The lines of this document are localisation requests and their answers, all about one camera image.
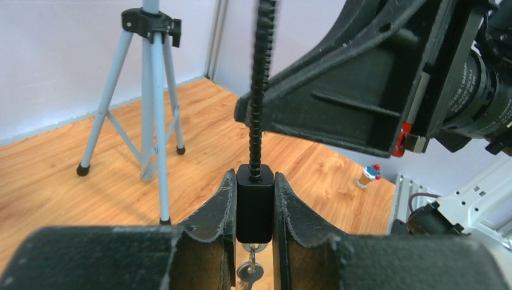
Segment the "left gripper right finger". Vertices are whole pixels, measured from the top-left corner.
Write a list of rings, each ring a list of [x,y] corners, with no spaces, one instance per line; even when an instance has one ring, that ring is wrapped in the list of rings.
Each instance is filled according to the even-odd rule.
[[[275,174],[275,289],[508,289],[483,243],[455,234],[351,235]]]

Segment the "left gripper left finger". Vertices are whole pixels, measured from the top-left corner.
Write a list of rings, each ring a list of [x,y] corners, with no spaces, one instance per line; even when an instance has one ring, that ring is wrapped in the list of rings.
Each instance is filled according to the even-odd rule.
[[[231,289],[236,175],[176,225],[52,226],[30,233],[2,289]]]

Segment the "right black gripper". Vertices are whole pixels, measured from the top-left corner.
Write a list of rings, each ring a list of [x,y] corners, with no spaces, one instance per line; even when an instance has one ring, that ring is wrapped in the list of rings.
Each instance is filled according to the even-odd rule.
[[[323,40],[270,78],[260,127],[382,158],[399,135],[401,151],[485,139],[496,154],[500,36],[496,1],[347,1]]]

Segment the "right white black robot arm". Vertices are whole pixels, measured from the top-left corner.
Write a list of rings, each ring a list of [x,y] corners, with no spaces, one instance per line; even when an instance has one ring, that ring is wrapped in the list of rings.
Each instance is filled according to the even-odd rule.
[[[324,38],[269,77],[275,2],[257,12],[252,85],[234,118],[390,158],[435,139],[511,153],[511,3],[347,1]]]

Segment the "silver cable lock keys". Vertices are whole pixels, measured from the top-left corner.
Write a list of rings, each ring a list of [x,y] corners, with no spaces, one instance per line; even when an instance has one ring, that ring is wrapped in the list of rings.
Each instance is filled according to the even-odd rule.
[[[259,281],[264,275],[264,268],[256,261],[256,254],[263,251],[266,243],[243,243],[242,247],[249,253],[247,262],[242,263],[237,268],[237,277],[239,278],[240,289],[251,290],[254,283]]]

